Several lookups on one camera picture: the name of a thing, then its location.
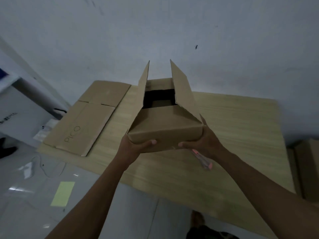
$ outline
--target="yellow sticky note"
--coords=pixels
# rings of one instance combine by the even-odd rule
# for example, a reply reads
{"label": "yellow sticky note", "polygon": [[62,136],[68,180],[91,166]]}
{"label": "yellow sticky note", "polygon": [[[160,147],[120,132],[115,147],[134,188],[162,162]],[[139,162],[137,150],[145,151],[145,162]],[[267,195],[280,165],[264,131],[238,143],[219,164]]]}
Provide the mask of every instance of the yellow sticky note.
{"label": "yellow sticky note", "polygon": [[75,182],[60,182],[51,206],[65,207],[69,201]]}

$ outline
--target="white tile floor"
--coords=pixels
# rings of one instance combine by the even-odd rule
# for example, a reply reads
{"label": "white tile floor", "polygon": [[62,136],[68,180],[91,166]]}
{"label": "white tile floor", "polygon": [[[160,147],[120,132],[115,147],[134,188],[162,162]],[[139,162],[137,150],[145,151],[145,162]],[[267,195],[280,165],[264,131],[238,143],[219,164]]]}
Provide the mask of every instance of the white tile floor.
{"label": "white tile floor", "polygon": [[[26,144],[18,146],[16,153],[0,160],[0,238],[42,239],[78,203],[98,175],[40,155]],[[30,161],[34,163],[33,176],[24,179],[23,170],[18,168]],[[52,207],[61,181],[75,181],[74,188],[66,207]],[[190,214],[191,209],[185,206],[119,184],[100,238],[185,238]],[[212,229],[239,238],[263,238],[204,216]]]}

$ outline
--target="wooden table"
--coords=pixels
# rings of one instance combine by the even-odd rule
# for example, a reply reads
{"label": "wooden table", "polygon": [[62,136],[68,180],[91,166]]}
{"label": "wooden table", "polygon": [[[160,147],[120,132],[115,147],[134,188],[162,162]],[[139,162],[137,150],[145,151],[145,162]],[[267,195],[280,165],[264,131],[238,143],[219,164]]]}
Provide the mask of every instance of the wooden table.
{"label": "wooden table", "polygon": [[[101,174],[128,128],[132,86],[87,157],[42,144],[38,152]],[[194,92],[200,113],[222,144],[289,191],[295,192],[274,100]],[[187,150],[141,154],[121,182],[207,213],[266,237],[275,237],[233,179],[217,163],[205,171]]]}

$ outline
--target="white cable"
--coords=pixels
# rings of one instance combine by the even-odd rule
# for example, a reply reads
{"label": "white cable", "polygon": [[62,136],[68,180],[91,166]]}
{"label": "white cable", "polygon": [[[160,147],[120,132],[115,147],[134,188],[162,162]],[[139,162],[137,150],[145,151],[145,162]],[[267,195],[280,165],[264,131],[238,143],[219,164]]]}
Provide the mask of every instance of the white cable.
{"label": "white cable", "polygon": [[[43,171],[44,175],[45,175],[47,178],[55,178],[56,176],[55,176],[55,177],[49,177],[49,176],[47,175],[47,173],[44,171],[44,169],[42,168],[42,166],[41,166],[41,164],[42,164],[42,158],[41,158],[40,155],[34,156],[34,157],[31,159],[31,162],[32,162],[32,161],[34,160],[34,158],[36,158],[36,157],[39,157],[39,158],[40,158],[40,165],[39,165],[39,166],[40,166],[40,169]],[[59,177],[59,176],[63,173],[65,167],[66,167],[66,162],[64,162],[63,169],[62,169],[61,173],[60,173],[57,177]]]}

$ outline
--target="person's left arm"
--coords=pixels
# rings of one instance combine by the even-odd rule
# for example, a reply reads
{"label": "person's left arm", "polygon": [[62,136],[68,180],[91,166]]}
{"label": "person's left arm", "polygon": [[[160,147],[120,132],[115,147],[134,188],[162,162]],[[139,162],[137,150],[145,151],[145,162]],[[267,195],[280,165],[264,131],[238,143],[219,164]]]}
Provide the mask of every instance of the person's left arm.
{"label": "person's left arm", "polygon": [[144,149],[154,144],[156,144],[156,140],[150,140],[143,144],[133,144],[125,134],[117,154],[103,174],[46,239],[98,238],[123,172]]}

